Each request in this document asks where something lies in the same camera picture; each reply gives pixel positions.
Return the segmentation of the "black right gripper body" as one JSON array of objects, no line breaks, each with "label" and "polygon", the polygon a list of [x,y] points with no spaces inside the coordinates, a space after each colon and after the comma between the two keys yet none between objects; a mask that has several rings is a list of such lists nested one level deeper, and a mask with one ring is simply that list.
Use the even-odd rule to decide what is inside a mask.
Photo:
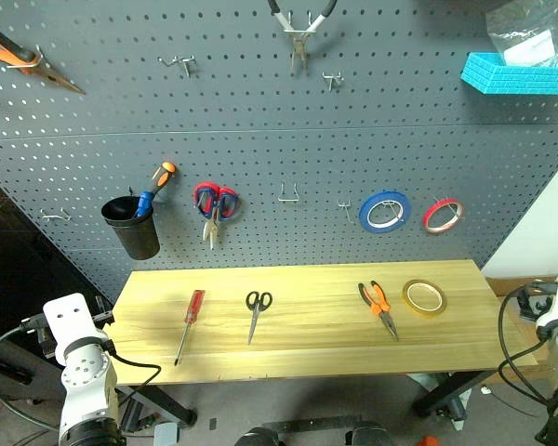
[{"label": "black right gripper body", "polygon": [[555,294],[554,281],[532,281],[523,285],[517,295],[520,316],[528,321],[536,321],[551,309]]}]

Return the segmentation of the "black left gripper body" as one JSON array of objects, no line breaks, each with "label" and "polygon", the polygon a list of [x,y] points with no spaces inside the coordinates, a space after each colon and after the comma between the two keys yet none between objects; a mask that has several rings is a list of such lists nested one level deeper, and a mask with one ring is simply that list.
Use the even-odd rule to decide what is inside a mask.
[{"label": "black left gripper body", "polygon": [[[102,329],[106,324],[111,325],[115,323],[115,319],[111,311],[105,311],[100,314],[93,315],[92,320],[99,329]],[[36,329],[35,332],[37,334],[37,341],[42,349],[43,355],[47,359],[54,358],[57,343],[49,327],[45,324],[43,327]]]}]

